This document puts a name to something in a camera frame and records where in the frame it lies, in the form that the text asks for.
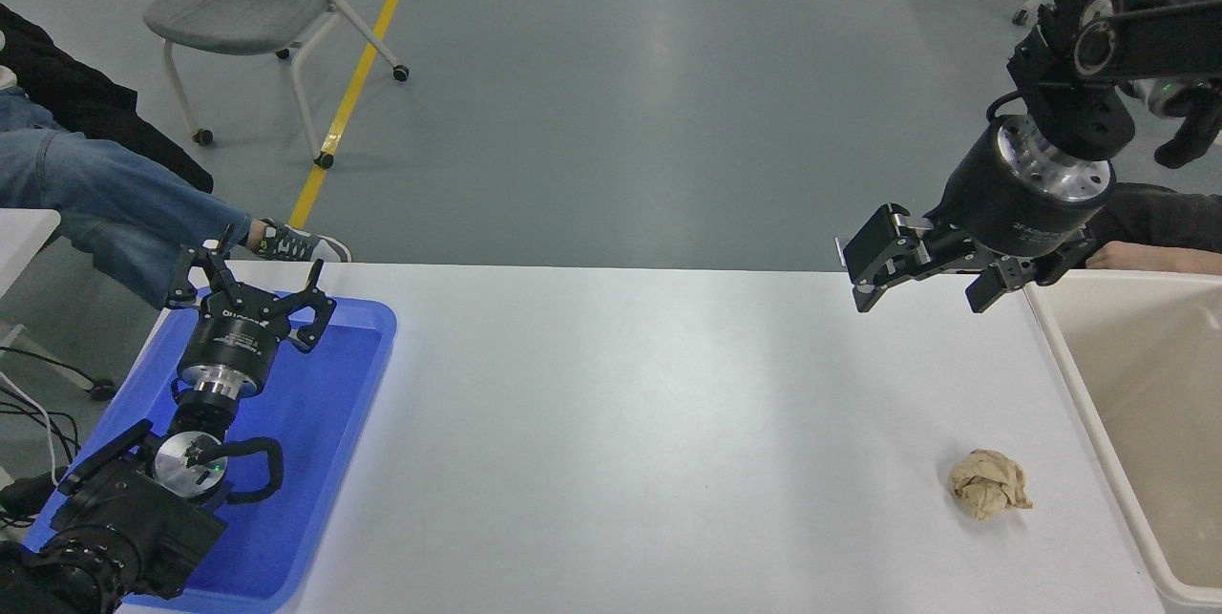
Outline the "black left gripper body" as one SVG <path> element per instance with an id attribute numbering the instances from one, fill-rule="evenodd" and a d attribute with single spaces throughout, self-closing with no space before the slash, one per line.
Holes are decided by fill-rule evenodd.
<path id="1" fill-rule="evenodd" d="M 288 320 L 276 313 L 279 295 L 240 287 L 237 297 L 218 291 L 200 301 L 196 331 L 178 360 L 178 375 L 196 368 L 226 367 L 247 378 L 266 378 L 273 371 Z"/>

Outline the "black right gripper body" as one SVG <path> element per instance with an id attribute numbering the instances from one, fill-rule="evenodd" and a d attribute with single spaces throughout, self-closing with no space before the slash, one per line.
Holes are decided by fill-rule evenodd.
<path id="1" fill-rule="evenodd" d="M 1048 254 L 1108 201 L 1111 161 L 1070 157 L 1036 127 L 990 127 L 927 213 L 1000 256 Z"/>

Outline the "person's hand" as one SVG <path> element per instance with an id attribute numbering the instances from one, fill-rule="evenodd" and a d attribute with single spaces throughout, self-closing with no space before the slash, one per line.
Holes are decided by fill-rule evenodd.
<path id="1" fill-rule="evenodd" d="M 1156 245 L 1105 243 L 1084 262 L 1091 270 L 1161 272 L 1165 269 L 1165 250 Z"/>

